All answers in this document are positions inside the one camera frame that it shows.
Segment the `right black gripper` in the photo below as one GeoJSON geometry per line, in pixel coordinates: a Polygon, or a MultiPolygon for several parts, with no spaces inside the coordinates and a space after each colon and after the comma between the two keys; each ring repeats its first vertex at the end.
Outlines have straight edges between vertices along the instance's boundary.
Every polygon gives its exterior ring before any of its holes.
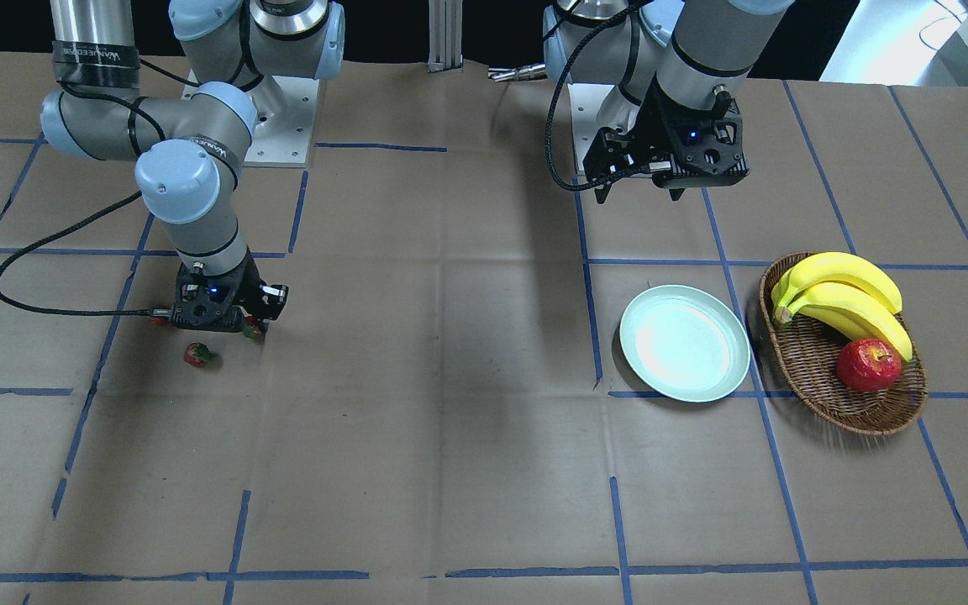
{"type": "Polygon", "coordinates": [[[223,275],[205,275],[199,264],[181,266],[176,299],[166,318],[178,329],[242,330],[250,323],[259,334],[266,334],[288,298],[288,287],[261,279],[256,260],[247,252],[241,263],[223,275]]]}

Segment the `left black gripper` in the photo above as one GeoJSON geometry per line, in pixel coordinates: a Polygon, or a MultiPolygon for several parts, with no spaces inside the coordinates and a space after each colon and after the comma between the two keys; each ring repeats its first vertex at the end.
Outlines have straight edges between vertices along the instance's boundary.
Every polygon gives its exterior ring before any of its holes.
{"type": "Polygon", "coordinates": [[[656,83],[634,106],[633,97],[615,84],[596,123],[581,172],[598,204],[625,177],[648,177],[677,203],[687,189],[731,187],[748,176],[740,108],[723,83],[709,88],[709,108],[669,99],[656,83]]]}

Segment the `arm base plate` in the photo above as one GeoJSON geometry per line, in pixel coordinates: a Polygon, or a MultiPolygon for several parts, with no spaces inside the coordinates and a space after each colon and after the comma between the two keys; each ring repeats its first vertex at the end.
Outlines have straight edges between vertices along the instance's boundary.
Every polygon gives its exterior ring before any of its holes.
{"type": "Polygon", "coordinates": [[[639,106],[603,84],[571,85],[570,103],[576,175],[597,187],[616,176],[665,189],[707,187],[741,157],[729,116],[684,106],[656,82],[639,106]]]}
{"type": "Polygon", "coordinates": [[[259,76],[257,84],[242,87],[215,81],[188,86],[183,99],[198,99],[204,106],[208,99],[223,104],[218,117],[207,118],[197,110],[186,116],[198,118],[201,128],[181,128],[176,140],[191,141],[215,160],[229,162],[241,172],[245,167],[306,168],[310,157],[313,126],[318,111],[320,83],[315,79],[292,76],[259,76]],[[252,120],[252,140],[244,145],[226,145],[215,137],[216,127],[229,126],[224,113],[241,120],[252,120]]]}

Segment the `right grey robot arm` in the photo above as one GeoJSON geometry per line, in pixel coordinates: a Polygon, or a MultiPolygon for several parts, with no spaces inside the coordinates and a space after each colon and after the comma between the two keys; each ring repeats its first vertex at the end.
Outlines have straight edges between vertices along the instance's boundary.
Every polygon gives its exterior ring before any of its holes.
{"type": "Polygon", "coordinates": [[[264,334],[288,288],[265,283],[232,195],[245,167],[303,168],[319,85],[345,53],[334,1],[173,1],[174,37],[191,62],[178,98],[139,90],[127,1],[54,1],[57,92],[39,121],[59,152],[131,160],[138,197],[180,265],[174,302],[147,315],[180,329],[264,334]]]}

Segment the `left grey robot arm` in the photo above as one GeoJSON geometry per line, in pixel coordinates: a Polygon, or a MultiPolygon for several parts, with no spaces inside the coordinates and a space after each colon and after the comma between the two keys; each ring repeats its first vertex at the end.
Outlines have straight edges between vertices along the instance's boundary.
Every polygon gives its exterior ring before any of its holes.
{"type": "Polygon", "coordinates": [[[736,96],[791,7],[788,1],[553,1],[543,53],[554,97],[608,86],[581,154],[597,203],[627,177],[677,200],[750,172],[736,96]]]}

